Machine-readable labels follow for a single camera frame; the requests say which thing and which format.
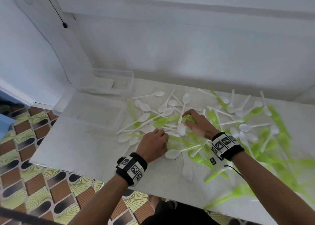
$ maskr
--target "person's right arm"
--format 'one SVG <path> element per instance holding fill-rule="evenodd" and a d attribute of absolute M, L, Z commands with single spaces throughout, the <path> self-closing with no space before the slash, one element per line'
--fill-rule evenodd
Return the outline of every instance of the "person's right arm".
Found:
<path fill-rule="evenodd" d="M 207 139 L 220 131 L 203 115 L 191 109 L 184 113 L 192 115 L 196 123 L 186 120 L 185 124 L 198 135 Z M 278 224 L 314 224 L 315 211 L 280 179 L 260 165 L 246 152 L 239 152 L 231 161 L 242 174 L 257 199 Z"/>

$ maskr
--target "black cord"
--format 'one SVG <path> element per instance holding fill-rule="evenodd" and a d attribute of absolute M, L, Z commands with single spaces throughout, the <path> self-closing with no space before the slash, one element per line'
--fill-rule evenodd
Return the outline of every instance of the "black cord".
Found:
<path fill-rule="evenodd" d="M 233 168 L 232 166 L 229 165 L 225 165 L 224 167 L 231 167 L 232 169 L 234 169 L 242 178 L 244 178 L 235 168 Z"/>
<path fill-rule="evenodd" d="M 68 25 L 62 20 L 62 18 L 60 17 L 58 11 L 57 11 L 56 8 L 54 7 L 53 3 L 52 3 L 50 0 L 49 0 L 49 2 L 51 3 L 51 5 L 52 5 L 53 8 L 55 9 L 56 13 L 58 14 L 59 18 L 61 19 L 61 21 L 62 21 L 62 26 L 63 26 L 64 28 L 68 28 Z"/>

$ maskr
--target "wall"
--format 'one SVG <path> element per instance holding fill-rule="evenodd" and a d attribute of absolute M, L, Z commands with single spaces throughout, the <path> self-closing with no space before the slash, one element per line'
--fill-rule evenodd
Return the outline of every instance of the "wall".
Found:
<path fill-rule="evenodd" d="M 315 84 L 313 0 L 52 1 L 93 67 L 281 100 Z"/>
<path fill-rule="evenodd" d="M 0 0 L 0 18 L 1 85 L 33 103 L 55 105 L 69 82 L 53 48 L 13 0 Z"/>

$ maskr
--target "forearm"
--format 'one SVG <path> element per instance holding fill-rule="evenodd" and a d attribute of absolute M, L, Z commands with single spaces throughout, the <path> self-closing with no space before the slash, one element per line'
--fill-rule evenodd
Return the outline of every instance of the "forearm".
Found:
<path fill-rule="evenodd" d="M 313 224 L 315 211 L 245 152 L 232 159 L 257 199 L 278 224 Z"/>
<path fill-rule="evenodd" d="M 127 188 L 127 182 L 115 175 L 77 213 L 69 225 L 106 224 Z"/>

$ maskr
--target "tabletop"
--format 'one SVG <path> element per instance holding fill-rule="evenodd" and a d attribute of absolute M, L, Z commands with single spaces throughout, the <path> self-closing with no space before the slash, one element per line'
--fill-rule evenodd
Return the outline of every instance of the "tabletop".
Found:
<path fill-rule="evenodd" d="M 142 99 L 145 103 L 150 101 L 150 105 L 156 105 L 152 106 L 156 111 L 173 89 L 176 90 L 174 94 L 178 98 L 189 93 L 191 107 L 206 108 L 206 106 L 218 105 L 216 98 L 202 94 L 192 87 L 135 79 L 135 88 L 134 96 L 149 95 L 157 89 L 166 93 L 163 97 Z M 231 95 L 226 92 L 218 92 L 218 94 L 228 98 Z M 126 100 L 123 97 L 111 96 L 111 98 Z M 235 94 L 234 106 L 240 106 L 245 98 L 245 95 Z M 252 97 L 244 109 L 249 109 L 254 100 L 255 97 Z M 314 158 L 315 106 L 273 99 L 266 99 L 266 101 L 267 104 L 274 105 L 281 115 L 293 138 L 292 145 Z M 132 117 L 128 114 L 125 124 L 131 121 Z M 61 116 L 30 162 L 107 182 L 115 173 L 117 159 L 124 155 L 127 147 L 128 142 L 119 143 L 115 134 L 107 133 L 101 127 Z M 194 172 L 191 183 L 187 183 L 182 175 L 182 157 L 174 160 L 162 156 L 148 165 L 145 176 L 136 187 L 131 189 L 203 208 L 211 201 L 227 195 L 233 188 L 233 182 L 221 176 L 204 183 L 204 179 L 211 173 L 210 169 L 189 160 L 188 163 Z M 236 174 L 230 170 L 227 173 L 231 176 Z M 260 224 L 276 224 L 254 197 L 233 198 L 211 208 L 211 211 Z"/>

